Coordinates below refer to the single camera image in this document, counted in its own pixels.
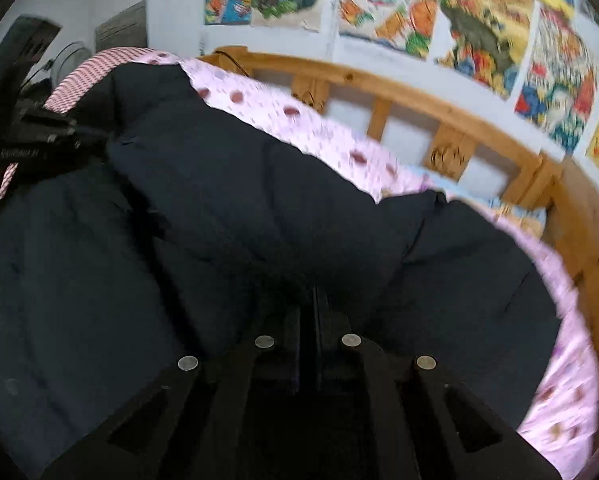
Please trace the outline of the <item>black puffer jacket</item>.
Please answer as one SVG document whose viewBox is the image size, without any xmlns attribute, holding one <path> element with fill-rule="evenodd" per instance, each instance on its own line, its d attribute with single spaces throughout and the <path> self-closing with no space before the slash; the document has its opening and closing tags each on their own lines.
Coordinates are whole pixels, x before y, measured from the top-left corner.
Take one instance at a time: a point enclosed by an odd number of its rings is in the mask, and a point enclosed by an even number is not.
<svg viewBox="0 0 599 480">
<path fill-rule="evenodd" d="M 434 191 L 373 200 L 176 66 L 81 99 L 103 150 L 0 205 L 0 479 L 553 479 L 531 258 Z"/>
</svg>

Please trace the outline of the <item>red checkered pillow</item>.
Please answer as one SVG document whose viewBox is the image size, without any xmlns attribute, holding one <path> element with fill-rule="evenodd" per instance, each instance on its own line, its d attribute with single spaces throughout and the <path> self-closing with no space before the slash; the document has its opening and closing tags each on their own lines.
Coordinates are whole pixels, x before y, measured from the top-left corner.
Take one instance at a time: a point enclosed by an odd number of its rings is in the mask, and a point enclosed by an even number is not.
<svg viewBox="0 0 599 480">
<path fill-rule="evenodd" d="M 0 186 L 0 200 L 7 194 L 15 168 L 24 160 L 50 158 L 103 139 L 102 131 L 78 125 L 75 119 L 68 117 L 68 112 L 115 67 L 153 53 L 153 49 L 138 47 L 101 51 L 65 77 L 42 107 L 20 107 L 0 147 L 0 159 L 7 166 Z"/>
</svg>

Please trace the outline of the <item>white electric fan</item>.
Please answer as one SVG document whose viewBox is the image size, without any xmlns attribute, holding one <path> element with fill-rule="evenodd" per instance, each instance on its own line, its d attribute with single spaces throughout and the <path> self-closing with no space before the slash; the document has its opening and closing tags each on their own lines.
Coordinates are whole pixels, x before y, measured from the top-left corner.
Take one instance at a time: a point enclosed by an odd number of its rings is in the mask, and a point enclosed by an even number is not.
<svg viewBox="0 0 599 480">
<path fill-rule="evenodd" d="M 81 41 L 71 42 L 64 47 L 52 60 L 49 73 L 52 88 L 57 88 L 65 77 L 91 57 L 91 50 Z"/>
</svg>

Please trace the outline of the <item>fruit cup drawing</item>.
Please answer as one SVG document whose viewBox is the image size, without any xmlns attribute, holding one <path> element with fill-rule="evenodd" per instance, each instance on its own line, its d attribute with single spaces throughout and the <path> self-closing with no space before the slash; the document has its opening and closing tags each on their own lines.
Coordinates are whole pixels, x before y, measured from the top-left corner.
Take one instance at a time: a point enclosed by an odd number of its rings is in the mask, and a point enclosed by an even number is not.
<svg viewBox="0 0 599 480">
<path fill-rule="evenodd" d="M 339 0 L 341 36 L 426 58 L 438 0 Z"/>
</svg>

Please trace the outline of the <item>dinosaur landscape drawing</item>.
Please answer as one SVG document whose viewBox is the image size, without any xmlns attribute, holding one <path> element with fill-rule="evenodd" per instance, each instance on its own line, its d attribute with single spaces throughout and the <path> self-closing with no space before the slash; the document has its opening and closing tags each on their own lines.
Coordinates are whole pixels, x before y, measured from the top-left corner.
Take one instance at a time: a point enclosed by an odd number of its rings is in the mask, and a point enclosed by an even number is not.
<svg viewBox="0 0 599 480">
<path fill-rule="evenodd" d="M 528 45 L 534 0 L 439 0 L 452 40 L 438 65 L 507 99 Z"/>
</svg>

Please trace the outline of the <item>colourful comic drawing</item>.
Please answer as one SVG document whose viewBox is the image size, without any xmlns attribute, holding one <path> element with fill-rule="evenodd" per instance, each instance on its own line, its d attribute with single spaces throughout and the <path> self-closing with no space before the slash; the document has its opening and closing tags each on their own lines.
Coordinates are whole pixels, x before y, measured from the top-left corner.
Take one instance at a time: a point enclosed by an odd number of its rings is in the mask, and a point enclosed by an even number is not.
<svg viewBox="0 0 599 480">
<path fill-rule="evenodd" d="M 562 14 L 543 8 L 516 114 L 573 154 L 590 118 L 598 82 L 595 52 Z"/>
</svg>

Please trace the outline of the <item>dark metal wall door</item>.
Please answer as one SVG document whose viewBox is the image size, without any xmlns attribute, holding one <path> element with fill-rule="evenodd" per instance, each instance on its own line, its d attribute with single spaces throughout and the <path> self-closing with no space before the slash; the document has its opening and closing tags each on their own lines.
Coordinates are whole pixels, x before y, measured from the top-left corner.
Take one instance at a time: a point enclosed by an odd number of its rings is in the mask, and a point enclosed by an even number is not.
<svg viewBox="0 0 599 480">
<path fill-rule="evenodd" d="M 97 52 L 111 48 L 148 46 L 147 1 L 142 0 L 94 29 Z"/>
</svg>

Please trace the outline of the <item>wooden bed frame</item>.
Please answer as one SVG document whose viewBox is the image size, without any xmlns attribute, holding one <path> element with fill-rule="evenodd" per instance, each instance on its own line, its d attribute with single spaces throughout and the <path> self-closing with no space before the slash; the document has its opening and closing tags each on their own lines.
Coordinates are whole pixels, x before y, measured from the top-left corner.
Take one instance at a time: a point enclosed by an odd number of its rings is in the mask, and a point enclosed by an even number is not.
<svg viewBox="0 0 599 480">
<path fill-rule="evenodd" d="M 497 127 L 406 84 L 308 58 L 226 47 L 191 61 L 208 104 L 316 156 L 375 198 L 442 178 L 457 183 L 479 148 L 516 166 L 499 203 L 482 214 L 538 263 L 562 326 L 522 434 L 562 467 L 577 452 L 599 462 L 599 235 L 567 189 L 570 166 L 535 154 Z M 437 121 L 421 166 L 401 166 L 381 143 L 403 107 Z"/>
</svg>

